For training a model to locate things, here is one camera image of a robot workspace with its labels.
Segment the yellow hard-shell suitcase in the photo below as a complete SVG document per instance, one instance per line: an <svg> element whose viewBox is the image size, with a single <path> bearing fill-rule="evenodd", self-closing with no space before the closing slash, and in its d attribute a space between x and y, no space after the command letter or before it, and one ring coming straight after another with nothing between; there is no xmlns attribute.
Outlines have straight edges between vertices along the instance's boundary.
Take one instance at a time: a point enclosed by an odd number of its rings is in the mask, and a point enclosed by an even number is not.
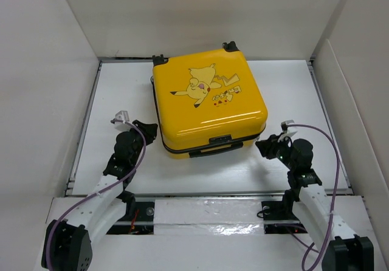
<svg viewBox="0 0 389 271"><path fill-rule="evenodd" d="M178 159L211 156L252 144L268 110L235 42L217 50L154 55L154 103L162 144Z"/></svg>

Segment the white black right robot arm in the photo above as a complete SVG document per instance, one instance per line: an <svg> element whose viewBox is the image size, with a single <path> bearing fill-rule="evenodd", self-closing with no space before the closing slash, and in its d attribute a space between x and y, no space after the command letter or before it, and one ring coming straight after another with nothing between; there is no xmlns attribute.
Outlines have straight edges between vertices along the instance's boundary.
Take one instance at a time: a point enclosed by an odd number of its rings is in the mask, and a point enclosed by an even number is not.
<svg viewBox="0 0 389 271"><path fill-rule="evenodd" d="M266 159L278 159L288 169L290 188L281 201L265 201L258 216L267 222L299 221L318 248L322 270L373 270L374 246L359 236L334 211L334 199L326 194L312 168L313 145L287 134L271 135L255 143Z"/></svg>

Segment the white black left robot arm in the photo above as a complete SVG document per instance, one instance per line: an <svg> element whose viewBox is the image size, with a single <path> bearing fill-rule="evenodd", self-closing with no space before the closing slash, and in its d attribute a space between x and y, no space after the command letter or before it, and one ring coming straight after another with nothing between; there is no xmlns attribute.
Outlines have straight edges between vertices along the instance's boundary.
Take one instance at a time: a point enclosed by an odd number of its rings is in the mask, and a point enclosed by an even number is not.
<svg viewBox="0 0 389 271"><path fill-rule="evenodd" d="M114 152L92 193L76 202L46 228L41 267L46 270L87 270L93 248L120 219L136 215L134 194L126 188L157 137L158 125L138 120L115 139Z"/></svg>

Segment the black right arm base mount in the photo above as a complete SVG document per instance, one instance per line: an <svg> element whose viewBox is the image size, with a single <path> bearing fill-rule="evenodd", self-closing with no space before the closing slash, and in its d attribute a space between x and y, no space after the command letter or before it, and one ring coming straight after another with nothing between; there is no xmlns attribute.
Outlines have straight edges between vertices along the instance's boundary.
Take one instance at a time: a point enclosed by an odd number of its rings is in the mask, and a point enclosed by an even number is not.
<svg viewBox="0 0 389 271"><path fill-rule="evenodd" d="M284 234L297 229L310 235L322 235L322 227L310 209L300 198L301 190L286 190L280 201L262 201L262 209L256 216L264 221L265 234Z"/></svg>

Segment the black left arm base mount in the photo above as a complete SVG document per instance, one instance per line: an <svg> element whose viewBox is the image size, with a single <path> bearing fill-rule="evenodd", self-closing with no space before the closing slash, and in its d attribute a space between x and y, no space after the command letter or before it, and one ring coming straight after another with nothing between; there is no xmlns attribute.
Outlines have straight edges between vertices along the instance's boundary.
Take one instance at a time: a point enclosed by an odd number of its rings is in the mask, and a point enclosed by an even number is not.
<svg viewBox="0 0 389 271"><path fill-rule="evenodd" d="M119 196L126 203L126 213L107 231L107 235L152 235L154 233L155 201L136 199L125 191Z"/></svg>

